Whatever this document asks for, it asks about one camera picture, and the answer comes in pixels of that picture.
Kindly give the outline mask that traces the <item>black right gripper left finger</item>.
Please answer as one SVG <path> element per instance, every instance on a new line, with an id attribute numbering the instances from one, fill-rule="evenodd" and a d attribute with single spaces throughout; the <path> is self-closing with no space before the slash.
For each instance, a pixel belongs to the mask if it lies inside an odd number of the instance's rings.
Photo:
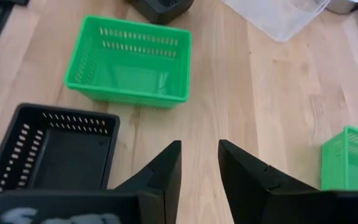
<path id="1" fill-rule="evenodd" d="M 176 224 L 181 189 L 181 141 L 171 142 L 138 173 L 114 189 L 131 198 L 123 223 Z"/>

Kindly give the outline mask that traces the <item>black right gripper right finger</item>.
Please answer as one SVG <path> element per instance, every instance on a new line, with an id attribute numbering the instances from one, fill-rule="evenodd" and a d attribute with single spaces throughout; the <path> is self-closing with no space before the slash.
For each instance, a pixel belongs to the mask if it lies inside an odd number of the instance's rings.
<path id="1" fill-rule="evenodd" d="M 235 223 L 334 223 L 334 194 L 266 164 L 228 140 L 218 161 Z"/>

